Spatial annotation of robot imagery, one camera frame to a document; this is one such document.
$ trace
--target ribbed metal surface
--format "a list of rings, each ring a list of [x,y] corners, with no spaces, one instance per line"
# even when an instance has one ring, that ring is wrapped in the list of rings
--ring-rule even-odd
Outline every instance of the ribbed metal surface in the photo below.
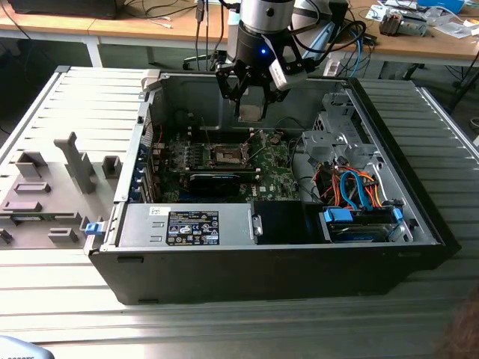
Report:
[[[456,125],[411,82],[362,80],[424,187],[459,240],[479,237],[479,154]],[[420,99],[398,111],[394,98]]]
[[[384,296],[126,307],[79,250],[0,251],[0,334],[57,358],[433,358],[479,277],[479,193],[461,189],[477,186],[477,162],[412,84],[363,85],[459,236],[452,260]]]

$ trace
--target wooden table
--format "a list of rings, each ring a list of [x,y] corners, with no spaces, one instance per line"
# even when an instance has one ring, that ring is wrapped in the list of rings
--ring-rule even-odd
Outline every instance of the wooden table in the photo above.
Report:
[[[120,15],[116,20],[92,19],[73,16],[21,15],[16,14],[11,6],[4,1],[10,16],[22,29],[35,40],[58,40],[85,43],[93,66],[101,67],[100,44],[117,44],[151,47],[194,48],[195,45],[195,9],[171,15],[170,24],[173,28],[164,28],[146,19],[137,19],[129,15]],[[169,0],[145,0],[145,6],[167,4]],[[367,8],[376,2],[374,0],[351,0],[356,19],[361,19],[367,13]],[[192,6],[192,0],[179,0],[173,7],[165,7],[152,12],[157,15],[184,7]],[[129,9],[140,15],[138,5]],[[462,16],[479,16],[479,10],[465,10]],[[225,49],[228,38],[228,13],[225,10],[225,33],[220,49]],[[468,66],[479,50],[479,45],[472,37],[461,40],[430,28],[426,37],[398,36],[386,37],[379,33],[378,22],[367,21],[369,34],[378,37],[372,59],[378,61],[398,61],[421,64],[447,64]],[[201,26],[198,46],[205,48],[205,23]],[[209,48],[212,49],[220,36],[220,7],[210,5]],[[18,28],[5,16],[0,8],[0,37],[25,38]],[[349,46],[335,56],[345,56],[354,51]]]

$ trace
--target wire bundle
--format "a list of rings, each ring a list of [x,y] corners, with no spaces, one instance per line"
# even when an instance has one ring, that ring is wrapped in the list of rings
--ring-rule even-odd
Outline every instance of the wire bundle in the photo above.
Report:
[[[318,165],[317,171],[311,180],[312,182],[317,184],[322,168],[321,164]],[[356,186],[352,188],[349,186],[349,193],[347,193],[346,187],[347,180],[356,182]],[[361,172],[351,167],[333,168],[331,170],[331,183],[331,186],[320,195],[320,199],[326,201],[328,205],[343,206],[344,208],[357,210],[358,206],[353,201],[357,194],[364,208],[382,207],[382,202],[378,195],[377,181],[366,172]]]

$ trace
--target product label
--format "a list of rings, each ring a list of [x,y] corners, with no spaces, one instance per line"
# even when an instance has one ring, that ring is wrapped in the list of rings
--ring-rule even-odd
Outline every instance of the product label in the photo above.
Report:
[[[219,245],[218,212],[170,212],[166,244]]]

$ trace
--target blue latch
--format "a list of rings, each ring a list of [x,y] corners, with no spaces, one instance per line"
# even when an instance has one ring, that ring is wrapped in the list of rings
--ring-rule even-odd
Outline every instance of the blue latch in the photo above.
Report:
[[[352,222],[351,211],[345,208],[328,208],[324,212],[324,220],[327,222]]]
[[[105,234],[105,222],[91,222],[85,227],[85,234],[87,236],[101,236]]]
[[[396,218],[396,221],[401,222],[404,218],[403,212],[399,208],[394,208],[392,210],[392,214]]]

